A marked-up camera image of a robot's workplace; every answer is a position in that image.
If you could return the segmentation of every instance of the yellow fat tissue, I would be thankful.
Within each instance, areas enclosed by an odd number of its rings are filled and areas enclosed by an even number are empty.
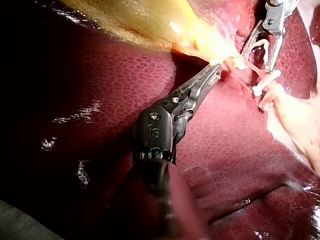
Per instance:
[[[198,17],[187,0],[61,0],[97,21],[106,33],[144,48],[176,50],[210,64],[245,69],[234,41]]]

